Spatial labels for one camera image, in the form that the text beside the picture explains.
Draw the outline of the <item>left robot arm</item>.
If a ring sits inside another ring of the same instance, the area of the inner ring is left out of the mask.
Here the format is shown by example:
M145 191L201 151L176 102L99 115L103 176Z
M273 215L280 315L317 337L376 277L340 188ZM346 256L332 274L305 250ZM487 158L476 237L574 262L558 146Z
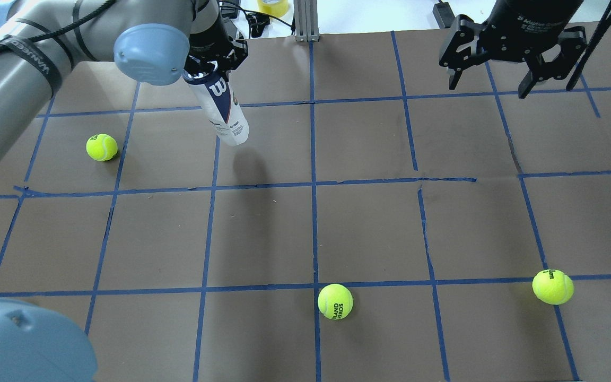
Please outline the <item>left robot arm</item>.
M133 80L184 79L228 145L248 124L228 72L244 36L217 1L0 1L0 161L81 62L113 62ZM92 381L88 336L65 315L0 298L0 381Z

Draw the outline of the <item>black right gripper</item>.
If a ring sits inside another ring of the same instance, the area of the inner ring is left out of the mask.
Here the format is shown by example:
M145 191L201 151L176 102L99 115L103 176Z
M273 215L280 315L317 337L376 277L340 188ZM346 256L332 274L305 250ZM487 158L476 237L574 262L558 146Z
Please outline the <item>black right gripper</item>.
M528 65L529 72L517 89L519 99L526 98L540 82L565 79L587 47L583 26L565 29L581 4L582 1L497 1L483 23L456 15L439 52L439 65L449 75L449 90L456 89L465 70L485 63L489 56L492 60ZM559 46L560 51L546 62L543 52L554 46Z

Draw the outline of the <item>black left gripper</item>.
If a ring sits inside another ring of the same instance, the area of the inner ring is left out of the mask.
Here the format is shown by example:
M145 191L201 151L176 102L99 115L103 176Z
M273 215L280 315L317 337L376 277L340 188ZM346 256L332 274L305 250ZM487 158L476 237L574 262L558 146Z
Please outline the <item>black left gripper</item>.
M229 80L230 73L247 59L248 42L233 22L222 17L218 1L190 3L193 19L184 80L204 78L205 70L213 66Z

